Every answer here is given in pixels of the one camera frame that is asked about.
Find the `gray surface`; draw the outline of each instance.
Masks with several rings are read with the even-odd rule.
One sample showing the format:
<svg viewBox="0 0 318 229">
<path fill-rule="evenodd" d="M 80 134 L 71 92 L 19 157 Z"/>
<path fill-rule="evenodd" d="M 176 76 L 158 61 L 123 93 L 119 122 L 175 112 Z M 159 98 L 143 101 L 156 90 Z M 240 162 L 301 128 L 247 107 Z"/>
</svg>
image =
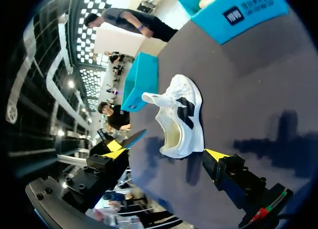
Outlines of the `gray surface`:
<svg viewBox="0 0 318 229">
<path fill-rule="evenodd" d="M 175 74 L 193 79 L 204 101 L 206 148 L 238 153 L 268 187 L 280 182 L 292 189 L 296 195 L 286 210 L 293 212 L 317 167 L 317 66 L 317 52 L 292 13 L 222 46 L 189 22 L 159 55 L 159 93 Z M 130 152 L 133 180 L 196 228 L 237 227 L 244 212 L 216 190 L 201 155 L 182 161 L 160 155 L 157 112 L 148 104 L 132 114 L 133 132 L 148 130 Z"/>
</svg>

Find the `hand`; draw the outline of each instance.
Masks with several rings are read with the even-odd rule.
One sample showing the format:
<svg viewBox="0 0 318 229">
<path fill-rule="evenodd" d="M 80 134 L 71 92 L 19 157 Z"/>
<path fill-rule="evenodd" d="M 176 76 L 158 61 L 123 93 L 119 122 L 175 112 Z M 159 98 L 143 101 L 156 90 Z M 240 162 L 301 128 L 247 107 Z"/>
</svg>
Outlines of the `hand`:
<svg viewBox="0 0 318 229">
<path fill-rule="evenodd" d="M 99 222 L 101 222 L 101 221 L 103 221 L 104 220 L 104 215 L 103 215 L 103 213 L 101 212 L 101 211 L 99 211 L 99 210 L 95 210 L 95 212 L 94 212 L 94 216 L 95 216 L 95 219 L 97 220 L 97 221 L 99 221 Z"/>
<path fill-rule="evenodd" d="M 118 212 L 120 211 L 121 205 L 117 201 L 111 201 L 109 202 L 109 205 L 113 206 L 116 211 Z"/>
<path fill-rule="evenodd" d="M 151 30 L 149 30 L 147 27 L 143 27 L 140 30 L 140 32 L 147 38 L 151 38 L 154 35 L 154 33 Z"/>
</svg>

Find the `white sneaker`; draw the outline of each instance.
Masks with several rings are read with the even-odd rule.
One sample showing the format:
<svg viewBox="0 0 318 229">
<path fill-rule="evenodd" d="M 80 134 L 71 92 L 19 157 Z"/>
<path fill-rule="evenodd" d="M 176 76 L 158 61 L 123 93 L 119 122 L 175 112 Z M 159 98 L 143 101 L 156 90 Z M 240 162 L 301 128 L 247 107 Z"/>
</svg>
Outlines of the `white sneaker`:
<svg viewBox="0 0 318 229">
<path fill-rule="evenodd" d="M 145 92 L 142 99 L 160 108 L 156 120 L 164 132 L 164 146 L 160 148 L 163 155 L 184 158 L 204 150 L 199 121 L 202 97 L 192 80 L 176 75 L 163 95 Z"/>
</svg>

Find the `black t-shirt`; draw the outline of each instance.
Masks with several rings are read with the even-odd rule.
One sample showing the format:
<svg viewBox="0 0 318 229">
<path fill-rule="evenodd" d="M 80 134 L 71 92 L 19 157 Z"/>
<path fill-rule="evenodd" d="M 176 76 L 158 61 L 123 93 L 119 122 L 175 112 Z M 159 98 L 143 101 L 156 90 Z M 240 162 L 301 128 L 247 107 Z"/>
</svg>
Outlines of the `black t-shirt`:
<svg viewBox="0 0 318 229">
<path fill-rule="evenodd" d="M 119 61 L 120 61 L 120 62 L 123 61 L 125 55 L 121 54 L 121 55 L 111 55 L 111 56 L 109 57 L 110 62 L 113 64 L 113 63 L 115 62 L 115 60 L 118 59 L 119 56 L 120 56 Z"/>
<path fill-rule="evenodd" d="M 120 127 L 130 123 L 129 112 L 122 111 L 120 108 L 121 105 L 115 105 L 113 107 L 114 113 L 107 117 L 108 124 L 116 130 L 120 130 Z"/>
<path fill-rule="evenodd" d="M 118 9 L 118 8 L 108 8 L 103 11 L 101 14 L 105 22 L 114 25 L 116 27 L 125 29 L 130 32 L 138 33 L 140 34 L 140 30 L 137 29 L 135 26 L 133 26 L 131 23 L 129 23 L 127 20 L 124 18 L 120 17 L 120 14 L 123 12 L 129 12 L 131 13 L 134 17 L 136 17 L 142 24 L 143 26 L 151 29 L 151 26 L 153 25 L 155 21 L 155 17 L 151 14 L 147 14 L 144 12 L 139 12 L 131 9 Z"/>
</svg>

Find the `shoelace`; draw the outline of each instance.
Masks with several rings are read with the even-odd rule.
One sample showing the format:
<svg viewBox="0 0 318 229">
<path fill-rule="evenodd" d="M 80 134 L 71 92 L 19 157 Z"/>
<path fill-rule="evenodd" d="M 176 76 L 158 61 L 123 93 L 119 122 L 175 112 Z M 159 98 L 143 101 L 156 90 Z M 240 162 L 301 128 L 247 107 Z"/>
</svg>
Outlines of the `shoelace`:
<svg viewBox="0 0 318 229">
<path fill-rule="evenodd" d="M 186 88 L 185 83 L 179 82 L 177 86 L 178 86 L 177 89 L 175 86 L 173 87 L 173 89 L 171 86 L 169 86 L 167 90 L 165 91 L 164 95 L 170 96 L 172 97 L 174 101 L 176 101 L 177 99 L 183 97 L 184 95 L 192 93 L 188 88 Z"/>
</svg>

